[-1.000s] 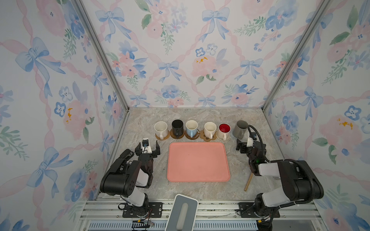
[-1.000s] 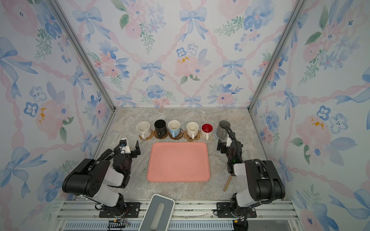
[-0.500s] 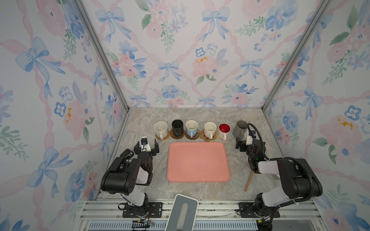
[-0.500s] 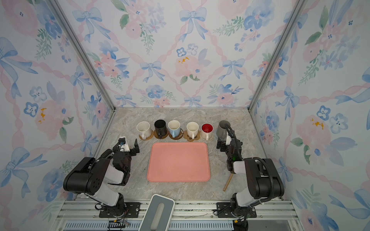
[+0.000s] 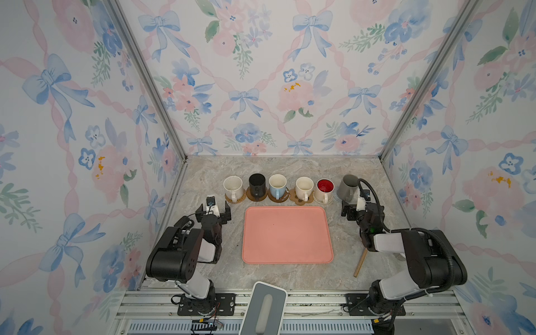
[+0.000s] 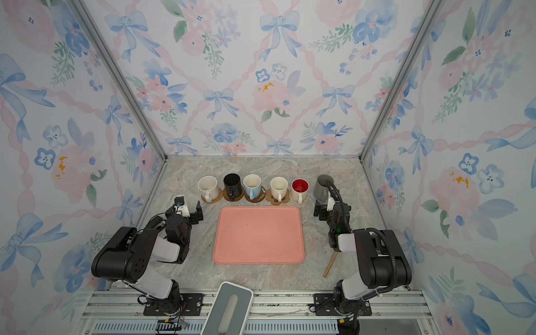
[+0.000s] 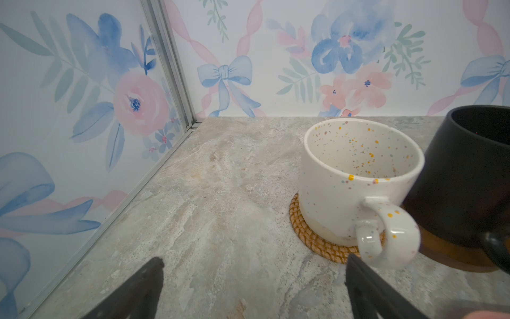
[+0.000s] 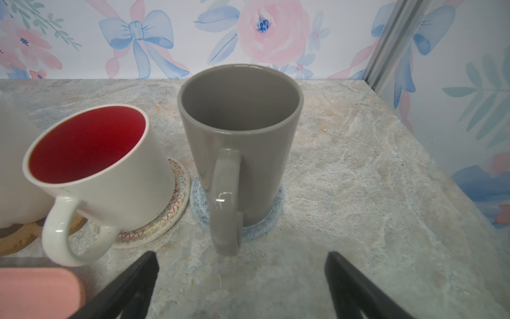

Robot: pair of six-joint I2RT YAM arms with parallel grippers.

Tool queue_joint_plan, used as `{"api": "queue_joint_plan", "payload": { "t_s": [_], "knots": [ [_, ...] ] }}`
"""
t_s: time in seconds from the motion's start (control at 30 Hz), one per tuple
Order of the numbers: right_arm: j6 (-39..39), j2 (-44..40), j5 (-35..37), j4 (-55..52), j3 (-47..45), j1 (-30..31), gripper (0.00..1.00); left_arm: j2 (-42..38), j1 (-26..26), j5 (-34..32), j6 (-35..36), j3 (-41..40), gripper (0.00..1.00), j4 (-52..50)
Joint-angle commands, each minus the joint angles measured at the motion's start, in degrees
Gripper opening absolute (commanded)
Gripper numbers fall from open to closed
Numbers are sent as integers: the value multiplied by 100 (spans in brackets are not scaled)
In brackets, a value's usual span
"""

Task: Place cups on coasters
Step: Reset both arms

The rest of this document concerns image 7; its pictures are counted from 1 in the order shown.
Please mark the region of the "plain wooden round coaster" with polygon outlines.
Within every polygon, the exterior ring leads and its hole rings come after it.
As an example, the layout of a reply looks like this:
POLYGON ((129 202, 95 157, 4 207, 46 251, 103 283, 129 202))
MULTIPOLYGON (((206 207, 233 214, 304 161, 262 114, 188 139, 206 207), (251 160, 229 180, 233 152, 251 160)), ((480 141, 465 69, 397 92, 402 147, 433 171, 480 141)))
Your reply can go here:
POLYGON ((461 271, 494 272, 499 268, 477 248, 449 243, 419 226, 421 233, 420 253, 426 257, 461 271))

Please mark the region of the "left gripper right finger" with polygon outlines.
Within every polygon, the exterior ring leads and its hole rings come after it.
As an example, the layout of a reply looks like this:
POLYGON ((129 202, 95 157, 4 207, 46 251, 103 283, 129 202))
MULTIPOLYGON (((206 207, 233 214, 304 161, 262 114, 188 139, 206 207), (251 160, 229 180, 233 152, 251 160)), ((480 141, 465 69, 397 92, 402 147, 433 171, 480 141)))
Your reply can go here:
POLYGON ((356 255, 348 257, 345 285, 356 319, 427 318, 356 255))

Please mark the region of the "rattan woven coaster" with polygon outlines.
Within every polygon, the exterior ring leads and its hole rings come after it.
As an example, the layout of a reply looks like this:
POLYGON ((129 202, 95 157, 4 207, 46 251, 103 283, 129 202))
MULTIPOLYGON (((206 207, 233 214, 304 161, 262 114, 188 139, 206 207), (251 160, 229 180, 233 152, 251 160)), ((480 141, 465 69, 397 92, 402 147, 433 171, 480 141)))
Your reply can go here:
POLYGON ((346 264, 350 255, 362 258, 357 239, 352 237, 347 245, 332 243, 314 232, 306 223, 300 210, 298 192, 293 196, 289 206, 290 223, 301 242, 315 254, 335 263, 346 264))

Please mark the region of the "white speckled mug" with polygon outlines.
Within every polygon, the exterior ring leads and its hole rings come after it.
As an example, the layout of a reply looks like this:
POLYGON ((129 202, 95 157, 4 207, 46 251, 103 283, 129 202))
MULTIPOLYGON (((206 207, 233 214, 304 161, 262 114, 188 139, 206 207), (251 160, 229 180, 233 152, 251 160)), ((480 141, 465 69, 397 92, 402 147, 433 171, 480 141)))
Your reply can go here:
POLYGON ((339 246, 356 246, 371 267, 400 269, 417 254, 417 222, 402 208, 425 164, 399 130, 359 118, 335 118, 304 135, 298 186, 307 226, 339 246))

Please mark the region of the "black mug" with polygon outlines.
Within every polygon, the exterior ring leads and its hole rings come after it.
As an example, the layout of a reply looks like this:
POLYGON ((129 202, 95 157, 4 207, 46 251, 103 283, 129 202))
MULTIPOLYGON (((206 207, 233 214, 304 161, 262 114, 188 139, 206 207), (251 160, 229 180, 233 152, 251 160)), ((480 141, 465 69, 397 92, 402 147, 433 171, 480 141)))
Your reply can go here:
POLYGON ((429 233, 509 272, 509 108, 450 110, 403 206, 429 233))

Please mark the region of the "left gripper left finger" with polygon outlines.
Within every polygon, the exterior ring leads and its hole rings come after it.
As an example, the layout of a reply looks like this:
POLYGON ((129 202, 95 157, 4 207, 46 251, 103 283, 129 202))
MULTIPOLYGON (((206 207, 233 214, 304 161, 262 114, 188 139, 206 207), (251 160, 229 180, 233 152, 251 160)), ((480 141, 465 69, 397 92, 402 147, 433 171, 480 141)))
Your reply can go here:
POLYGON ((150 259, 85 318, 155 318, 163 288, 160 257, 150 259))

